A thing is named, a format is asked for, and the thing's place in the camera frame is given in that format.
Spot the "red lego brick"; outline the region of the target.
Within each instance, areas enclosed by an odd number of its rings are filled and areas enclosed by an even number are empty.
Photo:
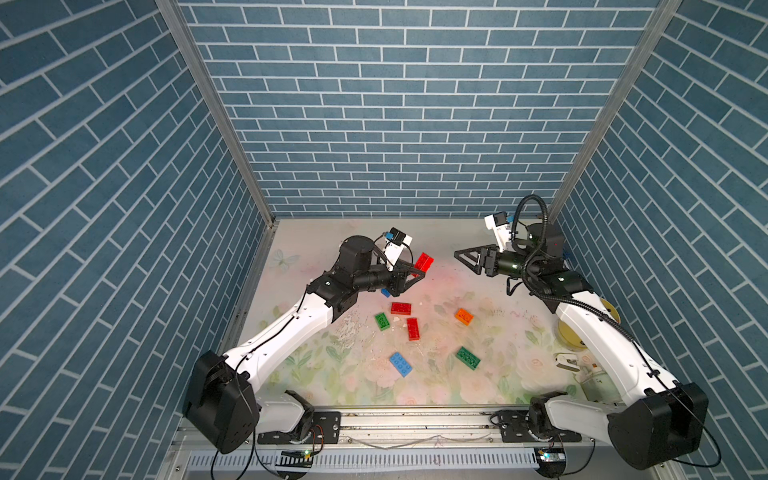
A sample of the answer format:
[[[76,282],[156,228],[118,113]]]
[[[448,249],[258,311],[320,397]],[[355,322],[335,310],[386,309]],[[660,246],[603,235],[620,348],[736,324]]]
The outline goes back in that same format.
[[[421,255],[418,257],[414,267],[420,272],[427,273],[430,267],[432,266],[433,262],[434,262],[434,259],[430,255],[422,252]]]

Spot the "orange lego brick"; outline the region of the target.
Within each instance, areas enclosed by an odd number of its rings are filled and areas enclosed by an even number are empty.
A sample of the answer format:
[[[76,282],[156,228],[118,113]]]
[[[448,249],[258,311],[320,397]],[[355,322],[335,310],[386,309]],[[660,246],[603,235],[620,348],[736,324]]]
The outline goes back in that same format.
[[[474,315],[463,308],[459,308],[455,312],[455,318],[462,324],[469,326],[474,319]]]

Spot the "long green lego brick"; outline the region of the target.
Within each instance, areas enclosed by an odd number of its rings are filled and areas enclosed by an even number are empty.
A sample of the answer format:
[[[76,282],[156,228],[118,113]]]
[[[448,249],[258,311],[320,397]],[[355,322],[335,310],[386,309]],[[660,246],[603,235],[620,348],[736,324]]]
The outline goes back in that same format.
[[[461,346],[456,354],[456,358],[463,363],[465,366],[470,368],[471,370],[475,371],[481,362],[481,359],[476,356],[474,353],[472,353],[470,350],[468,350],[466,347]]]

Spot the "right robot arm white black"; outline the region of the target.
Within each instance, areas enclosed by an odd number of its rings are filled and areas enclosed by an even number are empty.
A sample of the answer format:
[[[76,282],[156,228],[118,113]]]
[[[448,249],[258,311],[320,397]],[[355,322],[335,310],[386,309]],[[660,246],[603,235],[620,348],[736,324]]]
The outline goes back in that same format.
[[[708,398],[654,361],[609,314],[593,287],[565,265],[562,231],[544,222],[515,235],[512,224],[489,223],[496,241],[454,256],[477,275],[520,280],[585,344],[615,385],[611,405],[577,401],[563,392],[532,399],[531,433],[549,440],[571,431],[611,444],[637,470],[696,451],[705,433]]]

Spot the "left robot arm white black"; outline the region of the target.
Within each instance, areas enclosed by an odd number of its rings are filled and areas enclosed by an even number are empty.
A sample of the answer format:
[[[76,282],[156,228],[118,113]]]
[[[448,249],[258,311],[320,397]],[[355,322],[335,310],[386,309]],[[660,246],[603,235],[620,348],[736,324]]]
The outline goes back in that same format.
[[[220,454],[229,454],[257,435],[280,432],[293,441],[310,433],[315,409],[301,395],[269,397],[260,389],[273,371],[314,334],[342,317],[362,292],[406,292],[425,271],[401,259],[411,236],[393,228],[376,240],[345,239],[333,266],[312,280],[296,304],[259,334],[222,355],[208,351],[196,361],[183,414]]]

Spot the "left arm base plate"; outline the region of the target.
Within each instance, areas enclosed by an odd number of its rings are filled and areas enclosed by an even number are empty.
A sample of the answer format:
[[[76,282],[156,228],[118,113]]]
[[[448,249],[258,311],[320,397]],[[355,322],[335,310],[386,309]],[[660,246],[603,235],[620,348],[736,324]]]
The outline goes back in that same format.
[[[339,441],[342,415],[340,411],[315,411],[310,420],[305,419],[289,432],[271,431],[259,433],[259,445],[289,445],[291,442],[311,444],[313,435],[317,435],[316,444],[337,444]]]

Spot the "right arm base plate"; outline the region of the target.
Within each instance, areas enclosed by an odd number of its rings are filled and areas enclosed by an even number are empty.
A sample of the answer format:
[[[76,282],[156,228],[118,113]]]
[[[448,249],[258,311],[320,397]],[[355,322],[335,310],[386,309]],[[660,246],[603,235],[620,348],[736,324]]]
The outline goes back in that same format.
[[[544,431],[533,425],[526,409],[504,409],[492,413],[489,417],[504,443],[578,443],[582,441],[579,433],[552,428]]]

